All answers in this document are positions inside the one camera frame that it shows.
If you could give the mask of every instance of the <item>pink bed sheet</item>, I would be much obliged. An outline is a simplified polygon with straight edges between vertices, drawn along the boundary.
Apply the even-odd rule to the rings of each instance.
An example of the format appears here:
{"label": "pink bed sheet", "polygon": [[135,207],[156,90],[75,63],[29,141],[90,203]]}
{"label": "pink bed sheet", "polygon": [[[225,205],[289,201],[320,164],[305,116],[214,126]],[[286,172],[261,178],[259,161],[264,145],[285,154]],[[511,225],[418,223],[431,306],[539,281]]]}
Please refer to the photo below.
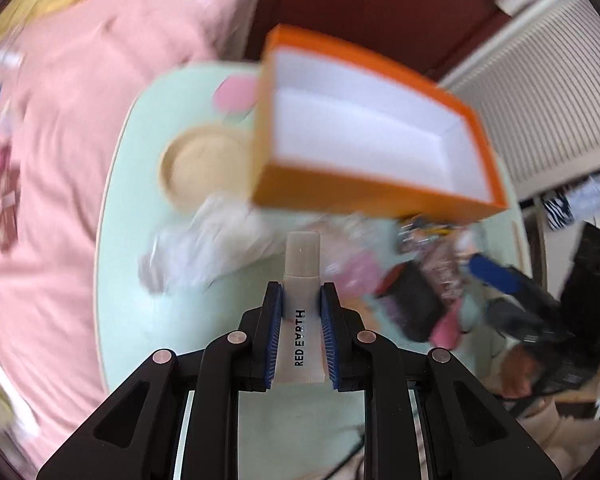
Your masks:
{"label": "pink bed sheet", "polygon": [[41,434],[37,466],[106,396],[93,263],[112,154],[156,76],[216,57],[240,0],[86,0],[25,28],[18,70],[0,67],[20,165],[18,241],[0,252],[0,364]]}

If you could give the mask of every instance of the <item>light green table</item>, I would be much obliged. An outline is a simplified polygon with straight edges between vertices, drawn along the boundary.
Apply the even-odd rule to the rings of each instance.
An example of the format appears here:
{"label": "light green table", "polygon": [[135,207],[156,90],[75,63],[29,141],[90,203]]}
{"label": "light green table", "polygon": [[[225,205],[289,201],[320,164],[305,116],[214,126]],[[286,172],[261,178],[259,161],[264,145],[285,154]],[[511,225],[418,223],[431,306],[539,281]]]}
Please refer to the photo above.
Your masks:
{"label": "light green table", "polygon": [[[199,350],[234,330],[245,310],[261,304],[267,282],[282,278],[283,259],[275,257],[217,280],[205,290],[172,296],[151,297],[138,281],[138,257],[150,246],[154,233],[176,218],[158,186],[162,150],[186,128],[224,120],[212,108],[214,91],[231,74],[257,70],[254,64],[190,66],[158,79],[132,107],[112,164],[96,256],[97,331],[104,377],[111,390],[155,349],[170,348],[177,354]],[[251,121],[251,117],[243,121],[248,130]],[[483,223],[486,251],[501,263],[517,264],[515,222],[523,245],[523,270],[528,270],[522,218],[509,179],[504,172],[503,176],[513,206]],[[288,212],[269,215],[281,229],[313,218]],[[384,240],[378,255],[389,267],[398,262],[391,247],[392,222],[376,223]],[[480,301],[469,297],[463,316],[475,318],[479,309]],[[423,352],[430,348],[408,341],[381,313],[378,317],[382,333],[399,346]],[[492,335],[479,326],[464,337],[454,354],[478,375],[485,374]],[[275,386],[266,394],[240,394],[238,418],[240,479],[293,479],[332,466],[349,452],[358,440],[358,427],[364,424],[363,395],[336,393],[330,383]]]}

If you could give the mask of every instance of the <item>crumpled plastic bag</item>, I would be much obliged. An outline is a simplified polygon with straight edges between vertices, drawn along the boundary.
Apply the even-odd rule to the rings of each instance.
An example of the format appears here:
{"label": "crumpled plastic bag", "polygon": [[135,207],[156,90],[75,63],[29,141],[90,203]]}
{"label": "crumpled plastic bag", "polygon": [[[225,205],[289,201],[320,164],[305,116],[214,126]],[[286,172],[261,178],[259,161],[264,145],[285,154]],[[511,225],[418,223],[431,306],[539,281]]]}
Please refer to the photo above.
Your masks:
{"label": "crumpled plastic bag", "polygon": [[191,222],[158,233],[139,261],[139,278],[152,294],[187,290],[284,250],[285,236],[250,204],[212,195]]}
{"label": "crumpled plastic bag", "polygon": [[371,294],[382,282],[373,224],[360,215],[325,215],[305,227],[320,233],[320,277],[333,282],[341,299]]}

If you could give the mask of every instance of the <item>clutter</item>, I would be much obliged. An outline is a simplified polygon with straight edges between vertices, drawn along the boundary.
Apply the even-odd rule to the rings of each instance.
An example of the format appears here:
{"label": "clutter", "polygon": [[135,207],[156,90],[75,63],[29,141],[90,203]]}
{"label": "clutter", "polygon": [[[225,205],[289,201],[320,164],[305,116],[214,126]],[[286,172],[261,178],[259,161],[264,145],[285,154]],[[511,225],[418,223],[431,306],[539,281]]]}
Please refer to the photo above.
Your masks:
{"label": "clutter", "polygon": [[263,60],[255,204],[460,225],[507,209],[476,115],[420,75],[288,25],[269,33]]}
{"label": "clutter", "polygon": [[442,238],[426,247],[420,269],[446,306],[446,314],[435,325],[429,341],[434,346],[453,350],[462,337],[458,311],[464,296],[454,241],[449,237]]}
{"label": "clutter", "polygon": [[284,250],[284,238],[249,205],[223,195],[205,200],[188,224],[163,228],[139,262],[152,294],[209,285]]}
{"label": "clutter", "polygon": [[212,97],[214,107],[224,114],[247,114],[256,105],[258,78],[232,75],[225,79]]}
{"label": "clutter", "polygon": [[320,233],[320,276],[343,300],[372,294],[382,281],[373,225],[359,215],[324,216],[306,227]]}
{"label": "clutter", "polygon": [[[499,289],[515,298],[521,308],[499,301],[490,306],[487,321],[509,335],[524,338],[503,364],[505,394],[525,396],[510,410],[519,416],[535,398],[579,389],[600,369],[600,230],[585,224],[559,302],[528,278],[518,279],[513,269],[509,272],[513,281],[502,286],[505,280],[499,280]],[[511,366],[509,362],[515,359],[525,366]],[[509,375],[511,370],[514,375],[507,379],[509,386],[505,384],[505,365]]]}
{"label": "clutter", "polygon": [[224,123],[186,130],[160,158],[158,179],[171,204],[190,214],[212,193],[246,202],[249,195],[250,133]]}
{"label": "clutter", "polygon": [[555,190],[542,197],[549,227],[563,227],[600,214],[600,174],[569,190]]}
{"label": "clutter", "polygon": [[321,285],[320,234],[289,233],[275,383],[323,383],[327,376],[322,354]]}
{"label": "clutter", "polygon": [[385,313],[412,341],[425,342],[446,306],[414,261],[389,271],[376,291]]}
{"label": "clutter", "polygon": [[435,224],[424,215],[416,215],[398,220],[396,250],[399,254],[419,251],[429,242],[453,231],[449,224]]}

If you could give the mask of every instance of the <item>pink bedding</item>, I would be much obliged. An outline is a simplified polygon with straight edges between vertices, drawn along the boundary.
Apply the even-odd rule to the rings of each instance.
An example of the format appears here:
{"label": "pink bedding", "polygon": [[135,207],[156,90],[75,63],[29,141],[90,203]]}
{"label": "pink bedding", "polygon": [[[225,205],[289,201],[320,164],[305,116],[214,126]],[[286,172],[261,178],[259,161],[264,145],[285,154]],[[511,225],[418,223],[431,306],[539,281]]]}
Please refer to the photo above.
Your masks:
{"label": "pink bedding", "polygon": [[213,59],[240,0],[87,0],[25,28],[0,67],[20,168],[18,240],[0,252],[0,364],[31,406],[37,466],[105,397],[93,263],[107,171],[136,96],[159,74]]}

